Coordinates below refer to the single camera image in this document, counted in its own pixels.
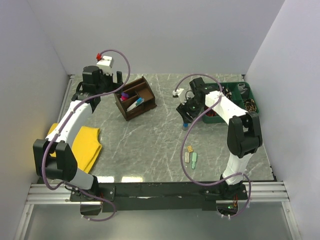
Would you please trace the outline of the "blue capped small bottle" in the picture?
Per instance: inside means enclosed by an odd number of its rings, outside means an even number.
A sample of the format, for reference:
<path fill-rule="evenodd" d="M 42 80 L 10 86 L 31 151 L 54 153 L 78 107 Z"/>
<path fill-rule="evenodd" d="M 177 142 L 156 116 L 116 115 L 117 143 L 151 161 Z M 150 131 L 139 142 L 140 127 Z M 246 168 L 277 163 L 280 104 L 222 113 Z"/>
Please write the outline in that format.
<path fill-rule="evenodd" d="M 189 129 L 189 124 L 188 123 L 183 123 L 182 124 L 182 130 L 187 131 Z"/>

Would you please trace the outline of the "dark purple highlighter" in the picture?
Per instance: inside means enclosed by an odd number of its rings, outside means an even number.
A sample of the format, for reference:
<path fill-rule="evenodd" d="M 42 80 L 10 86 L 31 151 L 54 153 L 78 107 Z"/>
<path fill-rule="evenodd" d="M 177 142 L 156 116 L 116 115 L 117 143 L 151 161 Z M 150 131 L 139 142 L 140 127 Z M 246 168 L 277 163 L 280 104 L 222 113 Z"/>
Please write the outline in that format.
<path fill-rule="evenodd" d="M 122 96 L 122 97 L 125 97 L 125 98 L 129 98 L 129 95 L 128 95 L 127 93 L 125 93 L 125 92 L 122 92 L 122 93 L 121 93 L 121 96 Z"/>

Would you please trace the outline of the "blue capped white pen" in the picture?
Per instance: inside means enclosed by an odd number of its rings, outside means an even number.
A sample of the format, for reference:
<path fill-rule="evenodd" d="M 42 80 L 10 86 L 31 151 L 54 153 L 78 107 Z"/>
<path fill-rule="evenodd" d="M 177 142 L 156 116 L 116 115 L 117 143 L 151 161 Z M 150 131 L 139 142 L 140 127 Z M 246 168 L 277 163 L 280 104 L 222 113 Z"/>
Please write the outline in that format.
<path fill-rule="evenodd" d="M 127 112 L 129 112 L 129 111 L 131 111 L 131 110 L 133 110 L 133 109 L 135 109 L 137 106 L 133 106 L 133 104 L 131 104 L 128 108 L 127 108 Z"/>

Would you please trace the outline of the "light green clip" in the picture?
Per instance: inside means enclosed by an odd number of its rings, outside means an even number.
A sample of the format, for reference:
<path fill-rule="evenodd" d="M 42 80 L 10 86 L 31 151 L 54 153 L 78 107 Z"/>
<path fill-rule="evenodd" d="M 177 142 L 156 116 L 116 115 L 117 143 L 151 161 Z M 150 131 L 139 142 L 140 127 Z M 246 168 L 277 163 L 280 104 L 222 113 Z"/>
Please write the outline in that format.
<path fill-rule="evenodd" d="M 191 169 L 195 170 L 197 166 L 198 154 L 196 152 L 191 153 Z"/>

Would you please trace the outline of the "blue capped white marker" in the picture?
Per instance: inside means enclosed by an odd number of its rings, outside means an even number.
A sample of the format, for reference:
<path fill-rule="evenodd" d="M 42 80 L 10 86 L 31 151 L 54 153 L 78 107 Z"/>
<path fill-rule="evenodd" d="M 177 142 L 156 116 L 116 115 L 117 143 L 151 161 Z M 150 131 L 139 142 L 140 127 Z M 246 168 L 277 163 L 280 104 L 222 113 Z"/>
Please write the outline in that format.
<path fill-rule="evenodd" d="M 132 105 L 135 106 L 139 106 L 140 104 L 142 104 L 144 102 L 143 98 L 138 98 Z"/>

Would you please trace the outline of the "green capped white marker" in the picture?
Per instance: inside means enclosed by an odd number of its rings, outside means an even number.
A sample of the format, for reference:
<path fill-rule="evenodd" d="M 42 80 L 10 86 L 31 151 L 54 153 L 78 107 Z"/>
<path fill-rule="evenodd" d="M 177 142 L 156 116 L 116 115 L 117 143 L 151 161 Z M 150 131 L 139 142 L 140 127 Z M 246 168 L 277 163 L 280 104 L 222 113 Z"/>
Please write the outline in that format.
<path fill-rule="evenodd" d="M 142 102 L 143 102 L 143 100 L 142 100 L 141 98 L 137 99 L 137 100 L 129 107 L 129 109 L 132 110 L 132 109 L 136 108 L 136 107 L 139 106 Z"/>

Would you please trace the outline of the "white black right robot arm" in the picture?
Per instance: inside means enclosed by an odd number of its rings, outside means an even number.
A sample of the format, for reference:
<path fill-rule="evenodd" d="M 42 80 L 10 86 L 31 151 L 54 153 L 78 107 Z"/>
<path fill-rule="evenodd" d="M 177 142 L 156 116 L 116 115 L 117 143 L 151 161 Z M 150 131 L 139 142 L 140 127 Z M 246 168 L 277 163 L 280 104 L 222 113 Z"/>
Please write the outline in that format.
<path fill-rule="evenodd" d="M 248 162 L 263 144 L 260 118 L 255 111 L 248 112 L 228 99 L 220 82 L 217 87 L 207 85 L 204 76 L 203 73 L 195 74 L 190 81 L 193 97 L 188 97 L 187 91 L 179 86 L 175 87 L 172 96 L 180 101 L 176 110 L 188 132 L 209 111 L 214 111 L 227 124 L 228 163 L 220 180 L 208 183 L 207 187 L 218 186 L 220 196 L 231 199 L 241 190 Z"/>

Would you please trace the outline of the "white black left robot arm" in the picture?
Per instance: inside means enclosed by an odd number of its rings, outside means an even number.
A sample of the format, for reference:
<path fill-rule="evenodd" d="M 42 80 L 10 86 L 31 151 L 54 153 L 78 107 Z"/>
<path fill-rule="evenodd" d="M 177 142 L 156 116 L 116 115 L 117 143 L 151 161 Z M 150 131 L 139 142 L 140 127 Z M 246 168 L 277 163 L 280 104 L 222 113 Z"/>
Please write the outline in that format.
<path fill-rule="evenodd" d="M 82 81 L 77 85 L 61 121 L 45 139 L 37 139 L 33 143 L 36 174 L 46 185 L 48 180 L 59 180 L 82 191 L 88 201 L 101 196 L 97 177 L 79 168 L 72 146 L 101 97 L 120 91 L 122 85 L 123 74 L 120 71 L 113 74 L 95 65 L 84 67 Z"/>

